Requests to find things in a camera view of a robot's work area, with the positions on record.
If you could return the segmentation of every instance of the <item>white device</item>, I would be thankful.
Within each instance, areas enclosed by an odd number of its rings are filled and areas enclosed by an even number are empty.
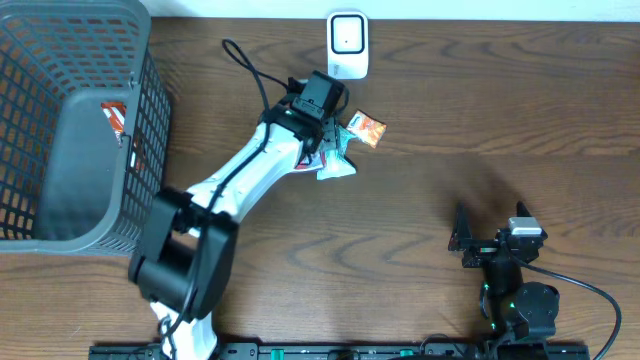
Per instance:
[[[369,69],[369,25],[361,12],[335,12],[327,19],[327,73],[362,79]]]

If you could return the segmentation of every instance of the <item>gray plastic basket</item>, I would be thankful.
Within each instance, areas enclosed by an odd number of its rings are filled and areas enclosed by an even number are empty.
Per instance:
[[[138,1],[0,0],[0,252],[127,255],[170,106]],[[101,103],[127,111],[122,143]]]

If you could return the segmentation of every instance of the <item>plastic bin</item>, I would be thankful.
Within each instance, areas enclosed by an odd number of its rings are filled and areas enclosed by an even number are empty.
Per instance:
[[[0,252],[128,255],[170,106],[136,0],[0,0]],[[121,144],[101,103],[127,111]]]

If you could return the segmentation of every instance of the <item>wooden table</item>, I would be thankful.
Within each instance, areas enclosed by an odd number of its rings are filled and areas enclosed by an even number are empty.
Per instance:
[[[261,102],[224,55],[232,37],[262,71],[326,69],[325,23],[157,19],[151,46],[175,98],[167,184],[186,188],[249,139]],[[264,341],[416,341],[489,331],[482,274],[447,252],[454,207],[492,236],[523,199],[549,233],[535,264],[610,292],[623,310],[611,359],[640,351],[640,25],[371,21],[371,63],[347,81],[388,124],[351,143],[356,176],[280,180],[242,224],[220,333]],[[266,84],[270,100],[281,88]],[[0,257],[0,358],[81,359],[90,345],[146,342],[156,321],[127,259]],[[556,340],[592,356],[611,306],[561,293]]]

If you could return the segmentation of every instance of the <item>wood grain surface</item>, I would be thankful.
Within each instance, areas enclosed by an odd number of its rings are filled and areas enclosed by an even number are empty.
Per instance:
[[[281,79],[326,69],[323,21],[154,19],[151,48],[174,98],[166,183],[186,188],[253,133],[253,78],[235,39]],[[491,236],[524,200],[549,233],[536,265],[593,283],[623,311],[611,359],[640,352],[640,24],[371,21],[369,75],[350,117],[388,125],[351,143],[356,176],[280,180],[242,224],[220,333],[263,341],[419,341],[490,331],[480,270],[447,252],[454,207]],[[282,89],[266,84],[271,102]],[[0,257],[0,358],[81,359],[95,343],[147,342],[154,316],[122,258]],[[555,340],[609,336],[611,306],[560,290]]]

